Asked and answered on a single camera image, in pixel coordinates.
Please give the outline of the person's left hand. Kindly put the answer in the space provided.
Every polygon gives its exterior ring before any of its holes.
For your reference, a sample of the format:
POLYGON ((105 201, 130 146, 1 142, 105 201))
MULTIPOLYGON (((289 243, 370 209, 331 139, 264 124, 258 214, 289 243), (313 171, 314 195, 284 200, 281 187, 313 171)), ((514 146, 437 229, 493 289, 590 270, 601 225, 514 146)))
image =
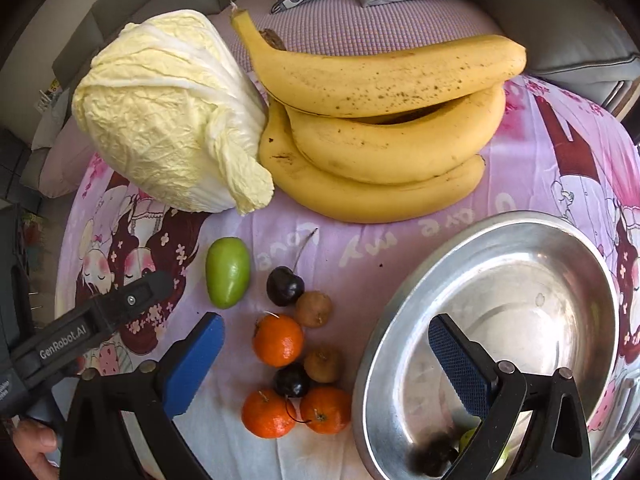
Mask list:
POLYGON ((58 448, 58 436, 49 428, 31 419, 21 420, 12 440, 24 462, 39 480, 58 480, 60 471, 47 459, 58 448))

